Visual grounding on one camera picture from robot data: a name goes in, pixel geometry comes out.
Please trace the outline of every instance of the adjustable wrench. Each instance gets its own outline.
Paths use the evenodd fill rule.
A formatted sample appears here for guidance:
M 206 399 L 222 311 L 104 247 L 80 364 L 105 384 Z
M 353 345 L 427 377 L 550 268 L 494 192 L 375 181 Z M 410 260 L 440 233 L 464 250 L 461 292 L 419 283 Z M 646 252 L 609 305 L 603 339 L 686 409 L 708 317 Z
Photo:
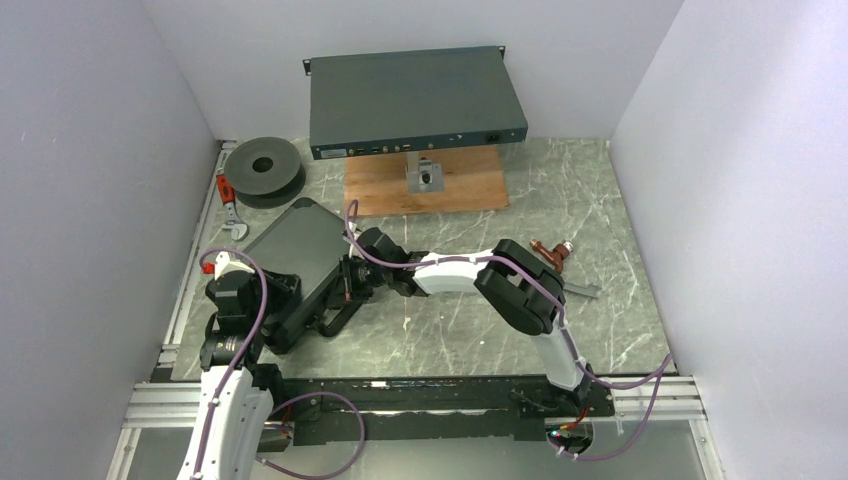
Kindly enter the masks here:
M 223 168 L 219 168 L 215 172 L 215 180 L 218 183 L 218 193 L 221 194 L 221 201 L 224 202 L 224 209 L 227 211 L 227 219 L 224 221 L 224 225 L 221 228 L 229 230 L 230 236 L 233 237 L 233 240 L 237 242 L 239 240 L 244 240 L 244 237 L 247 236 L 250 228 L 248 228 L 247 224 L 244 223 L 241 218 L 239 218 L 238 213 L 236 213 L 236 192 L 233 190 L 233 187 L 230 186 L 230 182 L 227 181 L 227 177 L 224 176 Z

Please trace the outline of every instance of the marble tabletop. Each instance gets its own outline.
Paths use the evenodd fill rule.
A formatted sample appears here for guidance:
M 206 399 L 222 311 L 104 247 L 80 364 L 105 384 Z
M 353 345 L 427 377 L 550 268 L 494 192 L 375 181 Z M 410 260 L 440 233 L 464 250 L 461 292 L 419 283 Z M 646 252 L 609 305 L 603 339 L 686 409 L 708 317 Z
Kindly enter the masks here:
M 344 161 L 314 161 L 304 139 L 293 143 L 306 167 L 301 196 L 340 212 Z M 360 228 L 379 226 L 407 250 L 472 253 L 502 238 L 523 245 L 531 239 L 553 245 L 569 240 L 574 253 L 563 278 L 603 288 L 590 299 L 566 293 L 567 318 L 580 353 L 599 373 L 642 373 L 668 353 L 639 249 L 600 139 L 529 139 L 499 147 L 510 206 L 505 210 L 360 219 Z M 254 210 L 238 205 L 250 225 L 244 247 L 286 206 Z M 219 209 L 214 225 L 223 223 Z M 233 245 L 217 231 L 210 246 Z M 203 327 L 214 307 L 203 295 L 206 279 L 194 286 L 172 378 L 200 378 Z M 511 375 L 544 373 L 528 339 L 513 330 L 474 294 L 402 298 L 383 289 L 353 316 L 335 338 L 307 334 L 288 355 L 265 350 L 286 377 L 383 377 Z

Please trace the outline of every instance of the wall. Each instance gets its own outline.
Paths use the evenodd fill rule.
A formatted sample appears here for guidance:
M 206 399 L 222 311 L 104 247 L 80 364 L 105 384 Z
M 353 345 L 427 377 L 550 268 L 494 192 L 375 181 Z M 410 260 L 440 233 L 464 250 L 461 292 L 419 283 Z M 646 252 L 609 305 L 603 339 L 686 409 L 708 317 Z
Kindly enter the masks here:
M 681 3 L 145 0 L 222 139 L 308 135 L 305 58 L 473 45 L 507 46 L 531 136 L 609 138 Z
M 729 478 L 844 478 L 848 5 L 769 3 L 684 3 L 613 163 Z
M 97 479 L 215 144 L 140 2 L 0 5 L 0 478 Z

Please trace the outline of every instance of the wooden board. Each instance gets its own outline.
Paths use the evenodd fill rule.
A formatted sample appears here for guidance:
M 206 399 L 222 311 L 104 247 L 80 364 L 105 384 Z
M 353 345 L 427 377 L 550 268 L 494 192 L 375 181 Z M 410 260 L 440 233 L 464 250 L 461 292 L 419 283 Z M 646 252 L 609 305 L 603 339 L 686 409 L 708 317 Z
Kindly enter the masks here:
M 406 153 L 353 157 L 345 160 L 345 205 L 359 200 L 360 216 L 469 212 L 509 206 L 498 149 L 447 148 L 421 152 L 442 165 L 445 190 L 410 194 Z

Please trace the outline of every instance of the table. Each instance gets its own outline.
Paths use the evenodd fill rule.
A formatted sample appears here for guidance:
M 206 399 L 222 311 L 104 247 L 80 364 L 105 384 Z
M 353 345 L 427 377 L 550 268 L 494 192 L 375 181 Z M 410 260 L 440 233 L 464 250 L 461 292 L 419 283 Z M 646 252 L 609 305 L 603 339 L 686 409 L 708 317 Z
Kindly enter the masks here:
M 344 162 L 311 159 L 309 143 L 294 140 L 306 168 L 308 196 L 328 209 L 343 208 Z M 552 247 L 574 244 L 563 277 L 603 288 L 599 299 L 566 294 L 567 319 L 580 353 L 600 373 L 642 373 L 668 353 L 639 249 L 602 139 L 529 139 L 499 147 L 510 207 L 506 210 L 362 219 L 407 250 L 472 253 L 502 238 Z M 250 225 L 246 246 L 286 206 L 253 210 L 239 205 Z M 213 225 L 223 223 L 219 209 Z M 210 246 L 233 245 L 218 231 Z M 214 311 L 196 294 L 174 365 L 174 380 L 200 378 L 203 328 Z M 265 350 L 261 361 L 285 377 L 386 377 L 544 373 L 530 340 L 513 330 L 482 298 L 439 294 L 402 298 L 383 289 L 333 339 L 308 334 L 284 357 Z

